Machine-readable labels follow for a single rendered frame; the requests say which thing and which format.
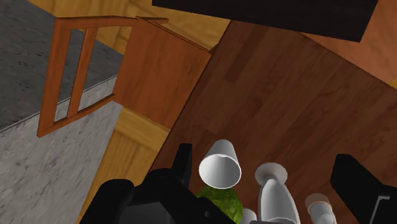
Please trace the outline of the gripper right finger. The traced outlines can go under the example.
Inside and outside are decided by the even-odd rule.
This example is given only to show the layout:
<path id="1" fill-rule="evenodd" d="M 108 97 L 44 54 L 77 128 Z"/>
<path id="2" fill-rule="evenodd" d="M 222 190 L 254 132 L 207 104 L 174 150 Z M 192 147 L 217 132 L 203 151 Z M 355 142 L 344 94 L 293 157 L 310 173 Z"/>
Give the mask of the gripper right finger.
<path id="1" fill-rule="evenodd" d="M 330 184 L 359 224 L 397 224 L 397 187 L 380 182 L 352 155 L 336 156 Z"/>

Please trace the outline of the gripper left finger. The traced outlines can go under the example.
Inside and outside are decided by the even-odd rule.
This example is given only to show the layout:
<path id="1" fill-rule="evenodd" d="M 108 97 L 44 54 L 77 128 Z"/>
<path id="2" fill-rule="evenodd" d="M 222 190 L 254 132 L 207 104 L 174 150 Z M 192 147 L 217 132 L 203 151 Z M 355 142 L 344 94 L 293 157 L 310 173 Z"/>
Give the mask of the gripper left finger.
<path id="1" fill-rule="evenodd" d="M 128 179 L 103 183 L 80 224 L 235 224 L 209 199 L 189 191 L 191 173 L 192 144 L 181 143 L 172 167 L 150 171 L 140 185 Z"/>

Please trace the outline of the short white stemmed glass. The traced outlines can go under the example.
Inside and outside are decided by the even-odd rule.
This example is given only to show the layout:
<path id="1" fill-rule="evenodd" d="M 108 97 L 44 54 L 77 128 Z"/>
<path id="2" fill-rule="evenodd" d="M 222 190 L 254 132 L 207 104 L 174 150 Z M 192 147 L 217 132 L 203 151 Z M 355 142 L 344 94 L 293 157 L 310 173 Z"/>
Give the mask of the short white stemmed glass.
<path id="1" fill-rule="evenodd" d="M 337 224 L 336 217 L 327 196 L 321 193 L 310 194 L 305 199 L 305 206 L 313 224 Z"/>

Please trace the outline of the green round fruit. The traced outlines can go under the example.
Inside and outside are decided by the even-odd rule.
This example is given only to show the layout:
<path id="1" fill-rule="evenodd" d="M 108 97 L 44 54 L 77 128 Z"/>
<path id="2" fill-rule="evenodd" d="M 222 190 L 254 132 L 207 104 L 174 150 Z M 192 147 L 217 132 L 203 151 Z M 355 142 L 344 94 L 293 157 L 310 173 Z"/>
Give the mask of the green round fruit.
<path id="1" fill-rule="evenodd" d="M 243 217 L 242 203 L 233 188 L 217 189 L 205 185 L 196 194 L 209 199 L 216 207 L 222 210 L 236 224 L 240 224 Z"/>

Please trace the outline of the white paper cup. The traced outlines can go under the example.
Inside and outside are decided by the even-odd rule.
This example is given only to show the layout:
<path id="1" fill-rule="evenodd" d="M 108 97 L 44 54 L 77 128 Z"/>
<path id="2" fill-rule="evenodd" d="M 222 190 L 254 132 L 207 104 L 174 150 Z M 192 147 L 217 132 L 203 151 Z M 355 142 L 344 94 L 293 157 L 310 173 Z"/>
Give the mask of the white paper cup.
<path id="1" fill-rule="evenodd" d="M 198 173 L 202 181 L 217 189 L 228 189 L 241 179 L 242 170 L 233 144 L 226 139 L 213 143 L 199 164 Z"/>

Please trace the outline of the tall white wine glass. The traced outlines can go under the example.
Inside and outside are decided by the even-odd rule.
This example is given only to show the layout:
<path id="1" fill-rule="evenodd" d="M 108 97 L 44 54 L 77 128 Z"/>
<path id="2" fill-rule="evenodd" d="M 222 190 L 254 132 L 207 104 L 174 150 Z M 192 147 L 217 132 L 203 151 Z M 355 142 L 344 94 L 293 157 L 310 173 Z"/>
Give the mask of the tall white wine glass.
<path id="1" fill-rule="evenodd" d="M 261 164 L 255 171 L 260 185 L 258 197 L 258 220 L 279 224 L 301 224 L 300 217 L 285 182 L 286 169 L 277 163 Z"/>

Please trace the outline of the small white cup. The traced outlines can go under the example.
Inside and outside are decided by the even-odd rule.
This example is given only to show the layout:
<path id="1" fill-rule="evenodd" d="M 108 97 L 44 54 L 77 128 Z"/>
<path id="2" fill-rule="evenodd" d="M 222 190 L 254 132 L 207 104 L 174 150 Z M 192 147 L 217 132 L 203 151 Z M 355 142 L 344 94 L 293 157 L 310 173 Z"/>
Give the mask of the small white cup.
<path id="1" fill-rule="evenodd" d="M 248 208 L 244 208 L 242 214 L 242 219 L 239 224 L 250 224 L 252 221 L 257 220 L 257 215 L 254 211 Z"/>

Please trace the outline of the brown wooden chair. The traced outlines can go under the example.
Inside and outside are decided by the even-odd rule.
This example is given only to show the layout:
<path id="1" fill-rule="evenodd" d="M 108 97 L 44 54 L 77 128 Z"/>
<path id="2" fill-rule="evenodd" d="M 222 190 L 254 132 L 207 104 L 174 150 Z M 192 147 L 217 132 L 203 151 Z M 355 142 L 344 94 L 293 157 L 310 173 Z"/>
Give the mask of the brown wooden chair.
<path id="1" fill-rule="evenodd" d="M 43 137 L 111 101 L 171 128 L 211 53 L 164 27 L 167 22 L 167 18 L 160 17 L 57 17 L 53 26 L 37 136 Z M 80 109 L 97 30 L 112 26 L 131 28 L 113 91 L 87 108 Z M 67 115 L 55 120 L 73 29 L 84 29 L 85 33 Z"/>

